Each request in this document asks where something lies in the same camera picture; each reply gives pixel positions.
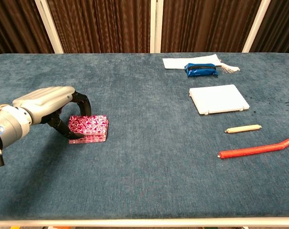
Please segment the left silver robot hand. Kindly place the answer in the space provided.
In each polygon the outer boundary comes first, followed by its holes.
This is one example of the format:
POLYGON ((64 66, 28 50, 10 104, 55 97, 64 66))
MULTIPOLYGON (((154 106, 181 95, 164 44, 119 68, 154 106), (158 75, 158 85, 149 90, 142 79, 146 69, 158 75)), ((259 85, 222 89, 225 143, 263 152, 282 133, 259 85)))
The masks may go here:
POLYGON ((14 107, 26 110, 32 118, 32 125, 45 124, 53 127, 67 139, 80 139, 84 135, 72 132, 60 119, 62 108, 69 102, 77 103, 82 116, 91 116, 91 105, 86 95, 72 86, 54 86, 37 89, 13 100, 14 107))

